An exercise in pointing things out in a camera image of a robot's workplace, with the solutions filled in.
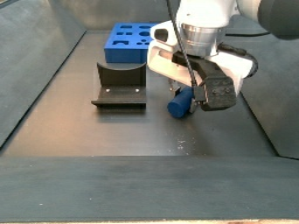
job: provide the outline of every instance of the blue cylinder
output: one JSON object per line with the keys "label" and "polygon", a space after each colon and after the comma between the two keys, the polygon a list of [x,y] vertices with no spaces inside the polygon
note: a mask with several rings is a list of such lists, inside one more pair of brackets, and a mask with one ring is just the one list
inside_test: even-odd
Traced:
{"label": "blue cylinder", "polygon": [[174,97],[169,103],[169,112],[177,118],[181,118],[187,113],[193,105],[193,88],[186,87],[182,92]]}

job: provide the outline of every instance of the gray table surface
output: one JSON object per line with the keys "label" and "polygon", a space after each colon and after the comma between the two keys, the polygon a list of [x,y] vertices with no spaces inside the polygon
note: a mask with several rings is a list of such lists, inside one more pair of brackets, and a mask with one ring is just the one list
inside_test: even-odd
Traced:
{"label": "gray table surface", "polygon": [[169,80],[147,69],[147,108],[98,109],[98,62],[109,31],[91,31],[2,149],[3,157],[274,156],[242,97],[225,111],[171,117]]}

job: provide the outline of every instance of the blue shape sorter block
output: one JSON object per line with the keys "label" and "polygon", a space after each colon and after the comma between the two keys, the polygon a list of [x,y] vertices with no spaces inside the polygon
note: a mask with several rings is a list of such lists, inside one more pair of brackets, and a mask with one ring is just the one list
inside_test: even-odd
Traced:
{"label": "blue shape sorter block", "polygon": [[117,23],[107,39],[107,63],[146,63],[154,23]]}

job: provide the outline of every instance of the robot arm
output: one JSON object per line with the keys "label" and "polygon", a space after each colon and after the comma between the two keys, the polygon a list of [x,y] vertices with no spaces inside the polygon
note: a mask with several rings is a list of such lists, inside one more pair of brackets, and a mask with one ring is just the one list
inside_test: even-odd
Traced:
{"label": "robot arm", "polygon": [[[287,18],[282,18],[281,22],[278,12],[282,9]],[[175,24],[195,80],[201,84],[193,89],[202,89],[201,99],[195,96],[202,109],[218,110],[235,105],[243,79],[250,76],[257,64],[246,51],[221,44],[230,18],[241,14],[259,22],[279,38],[296,39],[299,37],[297,9],[298,0],[182,0]],[[191,86],[193,79],[178,47],[174,23],[169,21],[155,26],[151,36],[150,68]]]}

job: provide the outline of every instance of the shape sorter hole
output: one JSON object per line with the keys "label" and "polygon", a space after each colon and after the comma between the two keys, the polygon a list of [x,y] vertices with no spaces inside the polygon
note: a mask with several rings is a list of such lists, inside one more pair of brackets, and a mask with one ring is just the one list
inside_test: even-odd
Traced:
{"label": "shape sorter hole", "polygon": [[129,45],[129,41],[127,40],[117,40],[117,41],[114,41],[114,46],[119,45],[119,44],[127,46]]}
{"label": "shape sorter hole", "polygon": [[142,25],[142,26],[139,26],[139,28],[141,28],[141,29],[151,29],[153,27],[149,26],[149,25]]}
{"label": "shape sorter hole", "polygon": [[121,28],[123,28],[123,29],[131,29],[133,28],[133,25],[122,25]]}
{"label": "shape sorter hole", "polygon": [[142,32],[139,32],[139,35],[143,37],[147,37],[147,36],[150,36],[150,31],[142,31]]}

